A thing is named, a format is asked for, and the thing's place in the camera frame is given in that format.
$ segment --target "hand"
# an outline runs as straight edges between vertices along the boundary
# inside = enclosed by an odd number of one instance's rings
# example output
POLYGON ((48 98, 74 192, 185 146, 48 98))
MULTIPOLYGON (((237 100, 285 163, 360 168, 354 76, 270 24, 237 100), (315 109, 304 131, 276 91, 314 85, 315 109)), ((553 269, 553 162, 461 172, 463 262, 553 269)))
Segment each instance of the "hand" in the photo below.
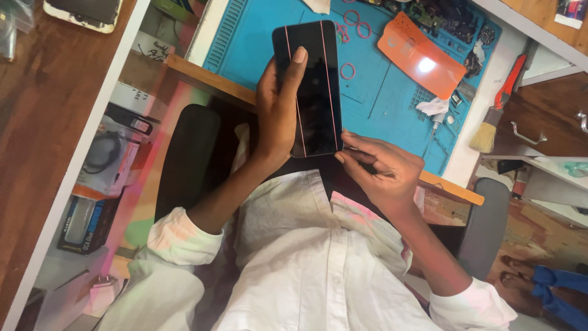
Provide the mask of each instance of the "hand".
POLYGON ((413 196, 425 166, 422 158, 383 140, 362 137, 345 129, 341 138, 346 146, 359 150, 345 148, 335 157, 376 207, 391 221, 416 210, 413 196), (377 174, 368 173, 358 161, 371 164, 377 174))
POLYGON ((290 150, 296 135, 296 92, 304 71, 308 53, 299 47, 292 54, 292 62, 286 70, 282 89, 278 91, 276 61, 272 58, 259 79, 255 95, 259 142, 254 156, 279 169, 290 158, 290 150))

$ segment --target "bare foot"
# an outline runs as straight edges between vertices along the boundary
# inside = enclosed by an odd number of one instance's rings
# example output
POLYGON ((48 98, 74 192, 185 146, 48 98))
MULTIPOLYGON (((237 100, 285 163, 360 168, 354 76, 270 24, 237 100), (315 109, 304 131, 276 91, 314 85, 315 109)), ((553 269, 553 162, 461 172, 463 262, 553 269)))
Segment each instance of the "bare foot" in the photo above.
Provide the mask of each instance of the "bare foot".
POLYGON ((511 272, 502 272, 500 274, 500 281, 507 289, 516 289, 526 292, 531 292, 535 287, 535 283, 531 280, 524 279, 519 275, 511 272))
POLYGON ((500 257, 500 261, 507 267, 514 269, 520 277, 530 280, 535 274, 535 268, 525 261, 517 260, 514 257, 503 255, 500 257))

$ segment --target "shirt sleeve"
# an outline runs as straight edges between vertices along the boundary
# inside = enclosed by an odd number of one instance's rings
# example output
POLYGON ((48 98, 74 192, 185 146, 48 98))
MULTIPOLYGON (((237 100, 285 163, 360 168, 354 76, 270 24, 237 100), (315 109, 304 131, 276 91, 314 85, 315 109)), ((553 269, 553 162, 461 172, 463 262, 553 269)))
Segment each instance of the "shirt sleeve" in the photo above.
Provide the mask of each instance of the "shirt sleeve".
POLYGON ((431 293, 429 312, 445 331, 508 330, 509 322, 517 317, 494 286, 475 278, 465 291, 454 296, 431 293))
POLYGON ((155 223, 146 247, 129 263, 131 278, 100 324, 99 330, 189 331, 204 285, 193 266, 215 258, 223 234, 196 227, 184 208, 155 223))

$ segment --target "blue silicone repair mat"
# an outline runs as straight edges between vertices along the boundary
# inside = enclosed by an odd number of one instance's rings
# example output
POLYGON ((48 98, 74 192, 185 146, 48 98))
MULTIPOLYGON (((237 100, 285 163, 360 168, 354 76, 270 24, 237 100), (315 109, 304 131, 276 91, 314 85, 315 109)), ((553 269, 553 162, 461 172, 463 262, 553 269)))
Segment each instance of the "blue silicone repair mat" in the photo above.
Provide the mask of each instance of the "blue silicone repair mat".
MULTIPOLYGON (((342 0, 331 0, 330 14, 325 15, 312 12, 301 0, 230 0, 204 68, 255 90, 259 77, 273 56, 272 31, 275 28, 321 19, 345 24, 343 14, 350 9, 359 13, 362 22, 369 23, 372 35, 366 39, 360 38, 356 26, 348 27, 350 41, 338 45, 339 65, 350 62, 356 70, 351 80, 339 76, 343 126, 355 133, 388 141, 423 156, 425 170, 441 176, 470 103, 459 92, 455 92, 462 102, 457 106, 450 102, 447 114, 452 115, 455 121, 448 124, 446 120, 440 125, 427 147, 433 123, 415 106, 421 101, 431 101, 435 96, 391 63, 377 48, 384 26, 393 19, 393 14, 385 9, 359 1, 347 4, 342 0)), ((463 61, 473 48, 483 24, 489 24, 496 30, 494 42, 483 47, 486 60, 482 72, 466 79, 477 88, 501 29, 486 20, 484 13, 474 8, 470 10, 481 17, 470 45, 445 31, 439 31, 436 38, 430 35, 429 38, 454 59, 463 61)), ((354 14, 348 15, 348 21, 355 19, 354 14)), ((368 35, 365 25, 361 29, 363 35, 368 35)), ((345 67, 343 73, 347 77, 351 76, 351 67, 345 67)))

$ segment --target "phone screen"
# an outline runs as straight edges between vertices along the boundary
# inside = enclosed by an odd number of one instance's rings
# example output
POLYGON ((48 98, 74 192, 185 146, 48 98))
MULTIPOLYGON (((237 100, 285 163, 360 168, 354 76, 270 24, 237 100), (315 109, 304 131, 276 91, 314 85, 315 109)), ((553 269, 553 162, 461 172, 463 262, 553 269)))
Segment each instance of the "phone screen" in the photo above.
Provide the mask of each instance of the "phone screen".
POLYGON ((308 52, 297 93, 296 140, 290 154, 309 157, 342 150, 335 24, 318 21, 280 27, 273 31, 272 41, 280 83, 298 47, 308 52))

